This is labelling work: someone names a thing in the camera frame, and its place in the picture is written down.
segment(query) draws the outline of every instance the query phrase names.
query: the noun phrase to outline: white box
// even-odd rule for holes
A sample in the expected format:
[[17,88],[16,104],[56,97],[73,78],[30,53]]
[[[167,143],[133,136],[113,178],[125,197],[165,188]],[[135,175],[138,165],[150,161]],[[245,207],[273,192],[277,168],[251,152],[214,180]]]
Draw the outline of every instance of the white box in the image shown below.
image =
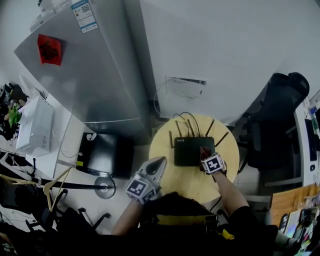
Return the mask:
[[15,148],[33,157],[48,154],[54,107],[38,96],[19,109],[19,112],[22,117]]

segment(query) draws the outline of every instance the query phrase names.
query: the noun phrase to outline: sticker label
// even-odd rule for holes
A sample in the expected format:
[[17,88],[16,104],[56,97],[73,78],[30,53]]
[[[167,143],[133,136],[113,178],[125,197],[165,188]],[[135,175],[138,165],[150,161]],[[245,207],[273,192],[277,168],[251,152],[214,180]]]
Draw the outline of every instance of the sticker label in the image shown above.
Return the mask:
[[79,23],[82,33],[98,28],[95,17],[92,13],[88,0],[82,0],[71,6],[73,14]]

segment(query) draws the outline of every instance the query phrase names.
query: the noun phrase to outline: person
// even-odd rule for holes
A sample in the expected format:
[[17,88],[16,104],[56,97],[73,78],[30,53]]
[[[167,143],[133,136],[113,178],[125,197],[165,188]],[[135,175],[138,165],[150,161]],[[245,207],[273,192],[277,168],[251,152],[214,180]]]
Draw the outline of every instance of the person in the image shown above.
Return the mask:
[[222,172],[216,171],[212,177],[219,187],[223,206],[229,216],[227,225],[218,226],[213,218],[210,226],[210,222],[203,221],[213,216],[210,211],[198,202],[174,192],[145,205],[132,200],[111,234],[135,239],[154,236],[167,246],[170,241],[177,245],[177,239],[185,241],[187,245],[191,245],[188,243],[190,240],[192,245],[198,240],[210,241],[215,251],[221,250],[223,253],[272,255],[278,234],[277,226],[260,224],[243,194]]

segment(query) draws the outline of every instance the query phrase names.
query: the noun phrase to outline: wooden table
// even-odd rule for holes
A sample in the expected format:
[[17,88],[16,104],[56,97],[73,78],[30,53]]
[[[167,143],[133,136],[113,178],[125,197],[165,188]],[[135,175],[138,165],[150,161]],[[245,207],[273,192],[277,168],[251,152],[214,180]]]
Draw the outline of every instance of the wooden table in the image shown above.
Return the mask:
[[[183,117],[186,120],[190,120],[193,131],[197,136],[198,129],[193,118],[188,114],[183,114]],[[194,117],[199,125],[200,135],[205,136],[213,118],[199,114],[194,114]],[[212,201],[219,197],[220,193],[218,191],[218,185],[214,182],[211,175],[207,175],[200,171],[198,166],[179,167],[174,164],[174,149],[171,149],[170,147],[169,131],[172,132],[173,140],[176,137],[179,137],[175,120],[180,121],[179,127],[182,136],[188,135],[186,123],[183,122],[181,117],[176,117],[174,120],[171,119],[156,133],[149,151],[149,159],[163,156],[167,159],[167,166],[160,182],[162,193],[168,194],[171,192],[178,192],[179,195],[185,198],[194,199],[201,204]],[[229,132],[229,134],[215,150],[226,162],[226,176],[233,182],[239,169],[239,149],[234,136],[223,123],[215,120],[208,137],[213,137],[214,142],[217,143],[226,132]]]
[[319,188],[315,184],[299,187],[285,192],[275,193],[271,203],[271,223],[279,227],[284,214],[302,210],[306,197],[317,195]]

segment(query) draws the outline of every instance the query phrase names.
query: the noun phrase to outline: white wall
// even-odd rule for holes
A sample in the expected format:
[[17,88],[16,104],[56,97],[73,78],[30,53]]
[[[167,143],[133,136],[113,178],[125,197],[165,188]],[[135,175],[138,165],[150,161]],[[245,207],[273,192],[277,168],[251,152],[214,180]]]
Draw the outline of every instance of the white wall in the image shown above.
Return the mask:
[[39,14],[35,0],[0,1],[0,85],[20,84],[18,75],[24,75],[39,90],[47,92],[14,54],[17,46],[31,33],[31,23]]
[[189,111],[229,124],[275,71],[318,85],[320,8],[314,0],[140,0],[155,84],[165,75],[208,80],[190,99],[158,93],[164,117]]

